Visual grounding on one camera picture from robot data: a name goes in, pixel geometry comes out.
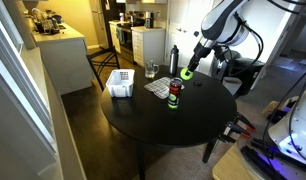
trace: table leg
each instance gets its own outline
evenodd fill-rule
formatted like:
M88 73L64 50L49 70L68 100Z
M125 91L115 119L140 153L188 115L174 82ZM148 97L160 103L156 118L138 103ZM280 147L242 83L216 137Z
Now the table leg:
M210 142L207 143L206 149L205 149L205 152L204 152L204 155L203 155L203 160L202 160L204 163L207 163L207 161L209 160L209 158L212 154L212 151L215 147L216 141L217 141L217 139L213 139L213 140L211 140Z
M140 180L145 180L145 158L144 158L144 144L136 142L136 157L139 169Z

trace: round black table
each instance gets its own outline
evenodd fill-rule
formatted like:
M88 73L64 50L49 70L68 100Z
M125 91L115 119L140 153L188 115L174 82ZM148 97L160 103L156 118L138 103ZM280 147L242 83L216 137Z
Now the round black table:
M138 144L140 179L145 178L142 144L188 147L212 141L208 159L214 139L224 132L226 123L233 121L237 113L230 92L217 80L199 72L194 72L191 80L183 81L185 88L181 91L179 107L170 109L167 98L160 99L144 88L154 80L173 77L168 69L160 66L154 79L147 79L144 69L136 70L132 97L112 98L107 88L102 94L101 107L109 123Z

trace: black chair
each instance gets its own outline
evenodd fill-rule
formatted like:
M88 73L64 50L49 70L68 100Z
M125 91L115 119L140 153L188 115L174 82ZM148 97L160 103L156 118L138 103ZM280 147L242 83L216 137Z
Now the black chair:
M108 49L102 49L98 52L88 54L86 55L86 57L103 91L104 85L100 78L103 68L104 67L117 67L118 69L120 69L119 59L117 57L115 47L112 46Z

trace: plastic basket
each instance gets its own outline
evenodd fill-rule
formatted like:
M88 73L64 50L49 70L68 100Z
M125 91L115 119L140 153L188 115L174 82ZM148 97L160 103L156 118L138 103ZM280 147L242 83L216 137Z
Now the plastic basket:
M116 69L106 82L111 97L131 97L134 82L133 69Z

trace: black bottle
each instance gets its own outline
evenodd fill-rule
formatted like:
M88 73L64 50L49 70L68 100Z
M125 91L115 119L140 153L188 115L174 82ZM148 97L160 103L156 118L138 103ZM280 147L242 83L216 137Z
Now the black bottle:
M177 64L179 61L179 49L174 45L170 55L170 74L176 75Z

